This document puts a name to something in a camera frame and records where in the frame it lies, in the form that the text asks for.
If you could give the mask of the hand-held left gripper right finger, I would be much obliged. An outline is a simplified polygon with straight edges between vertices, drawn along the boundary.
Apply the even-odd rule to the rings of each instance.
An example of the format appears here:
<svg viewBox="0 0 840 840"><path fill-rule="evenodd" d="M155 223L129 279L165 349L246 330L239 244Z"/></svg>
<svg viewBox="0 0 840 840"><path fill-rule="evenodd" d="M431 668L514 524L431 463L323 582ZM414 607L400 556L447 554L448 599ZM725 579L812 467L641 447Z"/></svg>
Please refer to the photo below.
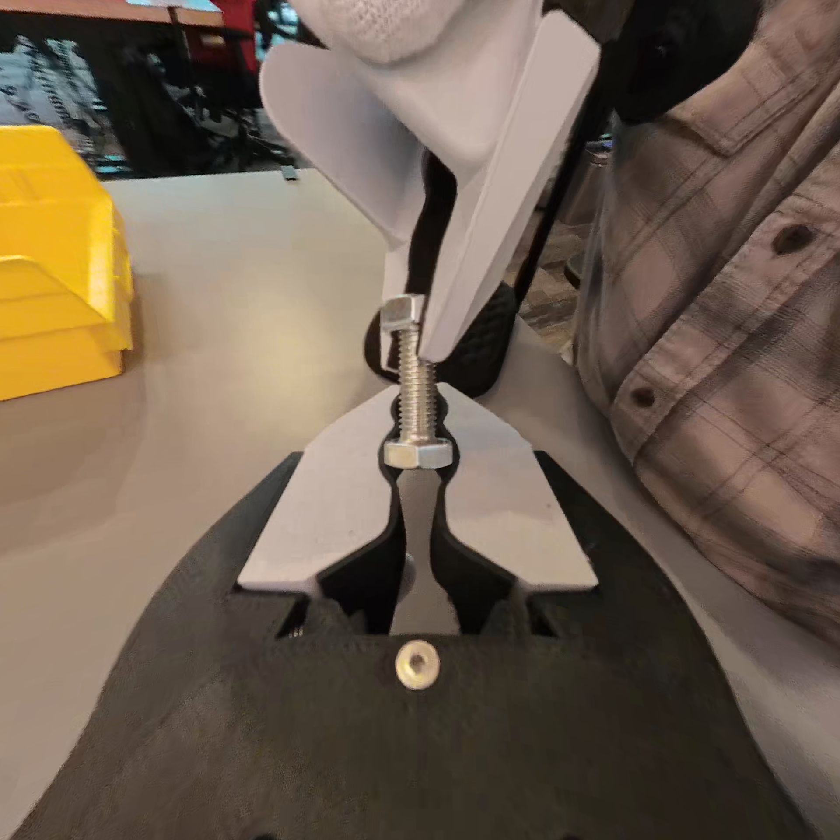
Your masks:
<svg viewBox="0 0 840 840"><path fill-rule="evenodd" d="M429 542L458 629L479 634L510 596L591 592L591 562L531 444L452 385L438 392L454 462L441 471Z"/></svg>

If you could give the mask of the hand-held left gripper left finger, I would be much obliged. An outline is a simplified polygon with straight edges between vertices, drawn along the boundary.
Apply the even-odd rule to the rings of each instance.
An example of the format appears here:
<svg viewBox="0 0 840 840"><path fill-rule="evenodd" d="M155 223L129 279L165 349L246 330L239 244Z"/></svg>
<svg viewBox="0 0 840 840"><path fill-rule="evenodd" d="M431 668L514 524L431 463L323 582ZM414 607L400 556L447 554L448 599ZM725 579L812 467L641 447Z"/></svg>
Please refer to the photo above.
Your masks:
<svg viewBox="0 0 840 840"><path fill-rule="evenodd" d="M382 463L397 397L386 388L300 453L238 575L242 590L331 600L368 634L389 633L406 567L398 472Z"/></svg>

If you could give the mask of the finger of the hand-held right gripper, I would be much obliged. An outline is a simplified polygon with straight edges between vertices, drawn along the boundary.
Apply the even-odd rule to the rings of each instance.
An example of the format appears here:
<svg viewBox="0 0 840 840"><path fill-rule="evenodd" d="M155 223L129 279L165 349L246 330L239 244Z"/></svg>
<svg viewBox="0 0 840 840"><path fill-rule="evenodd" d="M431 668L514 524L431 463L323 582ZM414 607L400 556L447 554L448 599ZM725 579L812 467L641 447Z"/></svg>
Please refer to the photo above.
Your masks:
<svg viewBox="0 0 840 840"><path fill-rule="evenodd" d="M269 49L259 92L280 134L371 224L385 241L381 304L420 299L424 329L430 268L417 248L428 199L429 152L381 93L408 79L414 91L430 51L377 66L345 50L285 44Z"/></svg>
<svg viewBox="0 0 840 840"><path fill-rule="evenodd" d="M601 62L601 47L556 10L542 16L477 187L460 186L427 297L420 359L449 357L504 276Z"/></svg>

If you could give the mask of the silver hex nut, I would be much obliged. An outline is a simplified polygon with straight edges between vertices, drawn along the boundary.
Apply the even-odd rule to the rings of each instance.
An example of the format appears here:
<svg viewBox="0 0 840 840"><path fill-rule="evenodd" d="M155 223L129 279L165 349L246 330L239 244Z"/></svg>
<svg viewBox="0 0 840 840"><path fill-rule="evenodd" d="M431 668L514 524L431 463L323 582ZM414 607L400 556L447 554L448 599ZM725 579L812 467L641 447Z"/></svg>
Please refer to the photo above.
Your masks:
<svg viewBox="0 0 840 840"><path fill-rule="evenodd" d="M383 445L383 463L394 469L443 469L454 460L454 447L447 439L424 442L389 439Z"/></svg>

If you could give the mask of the silver hex bolt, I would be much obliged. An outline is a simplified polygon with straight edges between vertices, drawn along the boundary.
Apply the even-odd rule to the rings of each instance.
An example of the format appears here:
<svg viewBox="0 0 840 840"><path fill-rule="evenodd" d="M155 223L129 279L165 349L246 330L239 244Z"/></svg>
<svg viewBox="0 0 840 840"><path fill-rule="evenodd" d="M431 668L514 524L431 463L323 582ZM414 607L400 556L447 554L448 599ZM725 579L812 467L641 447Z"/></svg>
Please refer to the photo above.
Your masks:
<svg viewBox="0 0 840 840"><path fill-rule="evenodd" d="M436 440L434 365L419 355L424 302L423 296L402 294L386 301L381 309L381 331L397 341L400 430L391 448L419 449Z"/></svg>

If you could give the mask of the yellow plastic bin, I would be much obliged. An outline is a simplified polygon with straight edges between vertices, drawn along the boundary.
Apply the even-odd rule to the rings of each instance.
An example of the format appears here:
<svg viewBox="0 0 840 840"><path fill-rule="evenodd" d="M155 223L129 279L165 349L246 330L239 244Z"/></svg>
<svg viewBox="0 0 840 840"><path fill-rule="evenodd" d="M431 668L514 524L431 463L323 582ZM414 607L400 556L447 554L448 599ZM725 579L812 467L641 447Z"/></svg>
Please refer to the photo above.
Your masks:
<svg viewBox="0 0 840 840"><path fill-rule="evenodd" d="M133 274L110 194L64 136L1 129L1 399L123 372Z"/></svg>

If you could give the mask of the person's right hand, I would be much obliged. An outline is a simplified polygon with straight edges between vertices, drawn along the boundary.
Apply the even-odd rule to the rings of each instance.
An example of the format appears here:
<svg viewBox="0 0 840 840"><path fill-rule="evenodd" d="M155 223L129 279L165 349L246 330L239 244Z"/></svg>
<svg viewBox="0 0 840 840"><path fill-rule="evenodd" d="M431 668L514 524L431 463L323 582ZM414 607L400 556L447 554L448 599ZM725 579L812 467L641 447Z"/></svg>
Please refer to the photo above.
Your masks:
<svg viewBox="0 0 840 840"><path fill-rule="evenodd" d="M326 47L387 66L436 46L464 1L294 1Z"/></svg>

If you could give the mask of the red chair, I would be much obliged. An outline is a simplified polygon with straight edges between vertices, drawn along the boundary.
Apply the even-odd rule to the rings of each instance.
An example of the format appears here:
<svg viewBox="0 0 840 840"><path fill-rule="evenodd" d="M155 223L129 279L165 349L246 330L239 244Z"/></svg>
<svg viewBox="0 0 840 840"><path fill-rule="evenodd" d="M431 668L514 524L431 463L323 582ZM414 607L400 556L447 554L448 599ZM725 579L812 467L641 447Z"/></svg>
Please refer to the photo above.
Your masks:
<svg viewBox="0 0 840 840"><path fill-rule="evenodd" d="M211 1L221 23L210 28L188 28L185 42L196 80L256 82L256 2Z"/></svg>

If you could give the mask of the person's plaid shirt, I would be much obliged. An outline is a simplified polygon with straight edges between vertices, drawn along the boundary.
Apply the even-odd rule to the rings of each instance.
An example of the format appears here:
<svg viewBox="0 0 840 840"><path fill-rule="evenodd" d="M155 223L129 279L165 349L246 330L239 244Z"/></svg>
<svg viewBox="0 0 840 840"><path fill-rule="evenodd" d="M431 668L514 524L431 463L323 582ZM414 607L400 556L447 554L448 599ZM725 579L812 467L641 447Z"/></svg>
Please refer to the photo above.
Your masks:
<svg viewBox="0 0 840 840"><path fill-rule="evenodd" d="M839 641L839 2L764 2L656 120L615 117L574 365L721 572Z"/></svg>

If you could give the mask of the brown wooden desk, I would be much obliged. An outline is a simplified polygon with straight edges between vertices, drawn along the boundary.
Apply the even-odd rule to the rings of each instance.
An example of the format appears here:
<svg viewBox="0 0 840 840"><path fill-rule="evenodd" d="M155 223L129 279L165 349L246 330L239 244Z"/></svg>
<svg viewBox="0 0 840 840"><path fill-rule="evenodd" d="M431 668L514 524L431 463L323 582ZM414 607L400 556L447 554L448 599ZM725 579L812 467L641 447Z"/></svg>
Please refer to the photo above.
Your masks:
<svg viewBox="0 0 840 840"><path fill-rule="evenodd" d="M1 11L131 23L174 20L189 27L224 27L222 10L209 1L2 1Z"/></svg>

